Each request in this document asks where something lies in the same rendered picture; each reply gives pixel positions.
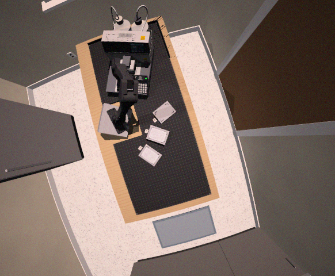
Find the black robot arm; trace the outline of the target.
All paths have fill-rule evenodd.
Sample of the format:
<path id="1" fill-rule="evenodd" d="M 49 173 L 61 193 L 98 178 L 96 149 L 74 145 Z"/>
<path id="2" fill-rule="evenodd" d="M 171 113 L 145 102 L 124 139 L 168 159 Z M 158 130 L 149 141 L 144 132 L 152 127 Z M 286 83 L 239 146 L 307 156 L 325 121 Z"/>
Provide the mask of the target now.
<path id="1" fill-rule="evenodd" d="M 121 123 L 125 122 L 126 114 L 129 108 L 132 105 L 134 105 L 134 103 L 137 103 L 138 101 L 139 82 L 138 80 L 135 80 L 134 74 L 128 73 L 127 66 L 125 64 L 120 63 L 120 58 L 114 57 L 114 59 L 112 59 L 111 69 L 112 69 L 112 75 L 116 79 L 120 79 L 119 80 L 120 82 L 120 88 L 119 88 L 120 106 L 119 106 L 118 111 L 116 111 L 115 108 L 107 110 L 107 114 L 109 118 L 111 119 L 111 122 L 114 125 L 117 133 L 121 133 L 125 131 L 125 127 Z M 127 91 L 127 89 L 134 89 L 134 92 Z"/>

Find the light grey machine housing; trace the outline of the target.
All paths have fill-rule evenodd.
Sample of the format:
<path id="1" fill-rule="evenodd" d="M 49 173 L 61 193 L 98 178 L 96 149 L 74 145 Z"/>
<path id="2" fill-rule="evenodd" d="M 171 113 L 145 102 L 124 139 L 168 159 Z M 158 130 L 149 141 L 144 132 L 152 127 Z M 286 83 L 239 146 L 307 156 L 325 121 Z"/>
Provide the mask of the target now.
<path id="1" fill-rule="evenodd" d="M 126 64 L 128 73 L 135 75 L 135 80 L 139 82 L 138 96 L 148 97 L 154 57 L 150 32 L 104 30 L 101 42 L 104 52 L 110 60 L 120 58 L 120 63 Z M 106 92 L 119 95 L 119 89 L 116 86 L 117 79 L 112 75 L 111 66 L 112 61 Z"/>

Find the white plastic bottle with black cap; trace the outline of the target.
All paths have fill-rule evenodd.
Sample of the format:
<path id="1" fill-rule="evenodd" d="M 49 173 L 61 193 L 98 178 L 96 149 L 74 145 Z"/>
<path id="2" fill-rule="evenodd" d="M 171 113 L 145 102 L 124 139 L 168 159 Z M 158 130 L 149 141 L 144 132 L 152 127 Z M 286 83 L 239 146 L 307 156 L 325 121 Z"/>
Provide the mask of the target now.
<path id="1" fill-rule="evenodd" d="M 122 16 L 116 17 L 115 30 L 132 30 L 128 20 L 124 20 Z"/>
<path id="2" fill-rule="evenodd" d="M 144 24 L 144 20 L 142 20 L 141 19 L 141 17 L 140 16 L 138 16 L 138 20 L 137 20 L 137 17 L 135 17 L 134 18 L 134 23 L 132 24 L 132 26 L 131 26 L 131 29 L 132 29 L 132 31 L 141 31 L 141 29 L 142 29 L 142 26 L 143 26 L 143 24 Z M 145 24 L 145 26 L 144 26 L 144 28 L 143 28 L 143 31 L 145 32 L 145 31 L 148 31 L 149 32 L 149 26 L 148 26 L 148 23 L 146 22 L 146 24 Z"/>

